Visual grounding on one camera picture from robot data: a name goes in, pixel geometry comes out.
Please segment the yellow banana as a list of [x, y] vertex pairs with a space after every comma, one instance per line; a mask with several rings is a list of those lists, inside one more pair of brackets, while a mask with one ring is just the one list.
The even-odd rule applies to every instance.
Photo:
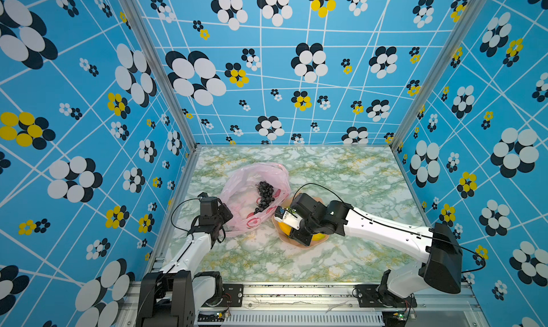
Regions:
[[[278, 225], [280, 227], [280, 230], [287, 236], [290, 235], [291, 231], [292, 231], [292, 228], [287, 225], [287, 224], [284, 224], [282, 222], [278, 222]], [[312, 241], [322, 241], [326, 238], [326, 235], [325, 234], [315, 234], [313, 235], [312, 237]]]

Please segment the pink wavy plate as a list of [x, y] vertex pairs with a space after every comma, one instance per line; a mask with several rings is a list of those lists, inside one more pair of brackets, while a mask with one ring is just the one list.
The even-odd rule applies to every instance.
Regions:
[[313, 235], [313, 237], [311, 239], [311, 244], [309, 246], [304, 246], [304, 245], [300, 244], [299, 242], [297, 242], [297, 241], [295, 241], [295, 240], [293, 240], [289, 237], [289, 234], [291, 232], [291, 227], [289, 225], [277, 221], [275, 219], [275, 215], [273, 215], [271, 217], [271, 221], [272, 221], [274, 227], [276, 228], [276, 231], [278, 232], [278, 236], [279, 236], [280, 240], [283, 243], [289, 244], [289, 245], [294, 246], [296, 248], [310, 249], [312, 247], [315, 247], [319, 244], [322, 244], [322, 243], [326, 242], [329, 239], [328, 235], [315, 234], [315, 235]]

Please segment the pink plastic bag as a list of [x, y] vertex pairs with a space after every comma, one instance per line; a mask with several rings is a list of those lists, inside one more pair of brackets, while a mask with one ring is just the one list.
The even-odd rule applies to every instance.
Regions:
[[[265, 211], [255, 214], [259, 198], [257, 185], [260, 181], [267, 181], [274, 187], [275, 201]], [[255, 163], [236, 170], [220, 195], [220, 200], [233, 214], [233, 218], [225, 225], [226, 236], [233, 238], [257, 229], [272, 217], [290, 193], [289, 173], [281, 164]]]

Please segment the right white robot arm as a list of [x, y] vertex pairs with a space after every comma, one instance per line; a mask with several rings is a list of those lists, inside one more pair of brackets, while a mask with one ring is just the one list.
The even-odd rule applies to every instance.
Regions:
[[383, 273], [372, 297], [384, 306], [411, 304], [413, 294], [429, 288], [461, 292], [463, 252], [444, 224], [401, 224], [343, 201], [324, 205], [308, 194], [298, 194], [288, 208], [278, 207], [275, 220], [289, 226], [290, 239], [302, 246], [311, 245], [316, 234], [337, 234], [374, 241], [414, 258], [412, 264]]

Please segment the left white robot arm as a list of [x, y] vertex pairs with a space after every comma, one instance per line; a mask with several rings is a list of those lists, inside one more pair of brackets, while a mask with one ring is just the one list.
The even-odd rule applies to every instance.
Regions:
[[233, 214], [218, 197], [202, 193], [196, 200], [200, 214], [193, 220], [184, 245], [164, 267], [141, 281], [136, 326], [194, 326], [199, 309], [223, 297], [221, 274], [198, 272], [197, 268], [219, 242]]

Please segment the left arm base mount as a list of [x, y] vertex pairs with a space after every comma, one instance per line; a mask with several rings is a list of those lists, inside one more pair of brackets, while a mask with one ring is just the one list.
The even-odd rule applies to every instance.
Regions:
[[243, 284], [224, 284], [222, 293], [205, 302], [203, 307], [240, 308], [243, 305]]

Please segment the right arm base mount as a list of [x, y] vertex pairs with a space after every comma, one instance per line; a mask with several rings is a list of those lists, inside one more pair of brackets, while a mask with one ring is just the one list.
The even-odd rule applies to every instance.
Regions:
[[359, 284], [352, 290], [352, 296], [358, 300], [361, 308], [416, 308], [416, 298], [400, 298], [388, 292], [379, 292], [374, 284]]

